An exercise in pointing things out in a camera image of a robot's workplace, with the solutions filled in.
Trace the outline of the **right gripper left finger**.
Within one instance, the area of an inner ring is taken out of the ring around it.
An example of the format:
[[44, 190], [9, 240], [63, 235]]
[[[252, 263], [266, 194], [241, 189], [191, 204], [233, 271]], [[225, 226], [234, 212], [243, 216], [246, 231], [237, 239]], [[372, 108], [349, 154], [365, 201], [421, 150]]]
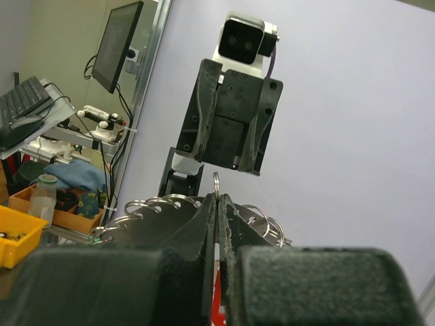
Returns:
[[1, 324], [210, 325], [215, 229], [193, 214], [135, 221], [126, 244], [107, 235], [36, 250], [1, 305]]

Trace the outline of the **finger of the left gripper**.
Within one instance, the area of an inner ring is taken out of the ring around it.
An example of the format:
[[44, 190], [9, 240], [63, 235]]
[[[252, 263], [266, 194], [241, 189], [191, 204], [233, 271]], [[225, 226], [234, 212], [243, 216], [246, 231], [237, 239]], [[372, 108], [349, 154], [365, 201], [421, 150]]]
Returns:
[[201, 162], [210, 135], [222, 64], [203, 59], [176, 145], [176, 154]]
[[264, 160], [269, 134], [277, 105], [283, 91], [283, 82], [264, 78], [256, 90], [253, 113], [249, 125], [238, 170], [243, 173], [259, 173]]

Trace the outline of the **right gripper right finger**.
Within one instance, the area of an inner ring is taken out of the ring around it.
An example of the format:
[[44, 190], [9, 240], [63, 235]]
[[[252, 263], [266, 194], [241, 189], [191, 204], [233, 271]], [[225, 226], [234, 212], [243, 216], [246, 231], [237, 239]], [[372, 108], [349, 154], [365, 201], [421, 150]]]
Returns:
[[228, 325], [423, 325], [398, 262], [376, 248], [278, 247], [229, 195], [217, 205]]

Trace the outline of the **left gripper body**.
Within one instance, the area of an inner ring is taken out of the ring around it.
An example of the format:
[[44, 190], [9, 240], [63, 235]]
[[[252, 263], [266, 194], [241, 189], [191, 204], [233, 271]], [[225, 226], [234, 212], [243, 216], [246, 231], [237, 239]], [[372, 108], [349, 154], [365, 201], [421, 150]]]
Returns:
[[263, 79], [230, 69], [221, 70], [215, 112], [201, 162], [239, 171], [256, 90]]

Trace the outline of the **metal ring key organizer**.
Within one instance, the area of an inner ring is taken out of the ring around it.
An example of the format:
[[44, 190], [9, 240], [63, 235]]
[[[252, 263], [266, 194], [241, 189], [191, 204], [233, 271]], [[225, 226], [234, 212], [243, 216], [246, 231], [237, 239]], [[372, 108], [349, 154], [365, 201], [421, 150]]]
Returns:
[[[109, 231], [114, 230], [126, 230], [126, 223], [128, 221], [141, 221], [145, 218], [145, 214], [142, 213], [141, 209], [147, 209], [156, 214], [163, 214], [162, 205], [169, 205], [173, 207], [178, 213], [182, 209], [182, 205], [177, 204], [178, 202], [187, 202], [191, 204], [194, 208], [196, 208], [195, 214], [193, 217], [199, 216], [206, 223], [206, 227], [214, 230], [215, 229], [215, 216], [216, 216], [216, 208], [220, 199], [220, 180], [217, 172], [213, 173], [213, 182], [214, 182], [214, 193], [213, 199], [211, 200], [211, 206], [205, 209], [202, 208], [202, 204], [198, 204], [194, 198], [189, 196], [181, 195], [181, 194], [168, 194], [163, 197], [153, 197], [147, 200], [133, 200], [128, 202], [124, 206], [124, 215], [121, 217], [115, 218], [109, 225], [95, 227], [90, 231], [90, 238], [100, 238], [100, 243], [104, 242], [103, 235]], [[290, 246], [292, 241], [285, 237], [285, 233], [283, 228], [279, 224], [279, 222], [267, 216], [264, 211], [260, 208], [246, 204], [244, 206], [246, 209], [253, 209], [260, 214], [260, 217], [263, 218], [265, 222], [264, 230], [260, 232], [260, 235], [263, 238], [267, 236], [272, 236], [275, 238], [272, 243], [278, 247]]]

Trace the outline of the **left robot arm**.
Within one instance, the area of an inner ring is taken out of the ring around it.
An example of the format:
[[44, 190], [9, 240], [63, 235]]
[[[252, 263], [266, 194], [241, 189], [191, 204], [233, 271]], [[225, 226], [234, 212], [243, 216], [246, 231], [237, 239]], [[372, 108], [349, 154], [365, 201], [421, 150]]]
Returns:
[[158, 194], [195, 196], [205, 164], [259, 175], [283, 82], [204, 59]]

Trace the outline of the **black computer monitor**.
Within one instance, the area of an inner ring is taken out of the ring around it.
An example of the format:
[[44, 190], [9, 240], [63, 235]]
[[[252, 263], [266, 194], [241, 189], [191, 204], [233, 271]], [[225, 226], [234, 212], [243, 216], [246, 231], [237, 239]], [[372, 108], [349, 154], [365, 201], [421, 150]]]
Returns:
[[144, 2], [114, 8], [103, 32], [92, 68], [92, 78], [113, 94], [127, 57]]

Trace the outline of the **blue cloth on bench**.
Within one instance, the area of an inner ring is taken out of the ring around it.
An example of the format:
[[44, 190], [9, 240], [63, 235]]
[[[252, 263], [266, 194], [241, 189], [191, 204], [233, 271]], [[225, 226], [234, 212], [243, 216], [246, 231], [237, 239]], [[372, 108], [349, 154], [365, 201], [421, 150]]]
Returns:
[[68, 164], [49, 164], [43, 171], [55, 176], [58, 189], [100, 189], [106, 191], [105, 173], [101, 168], [83, 160], [72, 160]]

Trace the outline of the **clear plastic bottle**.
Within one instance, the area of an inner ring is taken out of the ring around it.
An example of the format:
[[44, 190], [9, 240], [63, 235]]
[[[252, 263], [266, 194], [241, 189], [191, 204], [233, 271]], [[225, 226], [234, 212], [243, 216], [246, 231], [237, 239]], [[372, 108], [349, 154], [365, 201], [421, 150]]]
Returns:
[[53, 175], [38, 176], [31, 196], [28, 214], [47, 221], [45, 228], [52, 225], [56, 206], [57, 181], [58, 179]]

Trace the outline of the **yellow plastic bin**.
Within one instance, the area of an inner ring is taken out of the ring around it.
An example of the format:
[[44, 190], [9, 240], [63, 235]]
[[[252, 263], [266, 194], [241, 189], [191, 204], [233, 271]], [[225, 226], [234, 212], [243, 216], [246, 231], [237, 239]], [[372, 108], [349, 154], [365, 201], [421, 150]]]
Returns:
[[48, 222], [1, 206], [1, 267], [12, 269], [37, 248]]

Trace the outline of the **black keyboard on stand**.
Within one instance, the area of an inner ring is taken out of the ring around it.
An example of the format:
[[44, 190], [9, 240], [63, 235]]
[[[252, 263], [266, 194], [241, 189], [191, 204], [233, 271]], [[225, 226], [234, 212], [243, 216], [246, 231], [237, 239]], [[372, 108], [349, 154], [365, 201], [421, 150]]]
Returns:
[[41, 82], [35, 76], [30, 77], [1, 95], [1, 125], [40, 114], [53, 104]]

